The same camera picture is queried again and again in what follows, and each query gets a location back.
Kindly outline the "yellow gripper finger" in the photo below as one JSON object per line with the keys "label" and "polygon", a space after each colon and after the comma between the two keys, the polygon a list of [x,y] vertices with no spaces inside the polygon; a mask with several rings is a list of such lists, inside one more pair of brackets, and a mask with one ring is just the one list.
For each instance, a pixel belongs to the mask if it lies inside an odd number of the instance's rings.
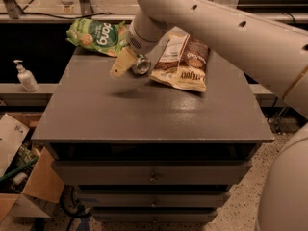
{"label": "yellow gripper finger", "polygon": [[137,54],[130,48],[124,47],[121,49],[118,57],[110,70],[110,76],[118,78],[122,76],[137,60]]}

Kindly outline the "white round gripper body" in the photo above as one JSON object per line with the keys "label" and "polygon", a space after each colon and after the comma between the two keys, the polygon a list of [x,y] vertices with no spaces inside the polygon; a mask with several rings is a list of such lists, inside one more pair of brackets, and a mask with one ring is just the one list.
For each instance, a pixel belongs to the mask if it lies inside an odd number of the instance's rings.
{"label": "white round gripper body", "polygon": [[137,54],[146,55],[158,44],[157,41],[148,41],[141,38],[134,28],[133,24],[128,27],[128,32],[126,35],[126,41],[131,47],[131,49]]}

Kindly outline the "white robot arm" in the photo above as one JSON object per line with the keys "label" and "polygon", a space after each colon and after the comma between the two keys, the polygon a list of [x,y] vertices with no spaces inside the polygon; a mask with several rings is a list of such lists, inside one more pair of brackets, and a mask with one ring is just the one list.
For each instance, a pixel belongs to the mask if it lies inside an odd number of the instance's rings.
{"label": "white robot arm", "polygon": [[[308,32],[208,0],[137,0],[126,47],[111,73],[122,75],[173,27],[308,118]],[[267,176],[255,231],[308,231],[308,124],[283,146]]]}

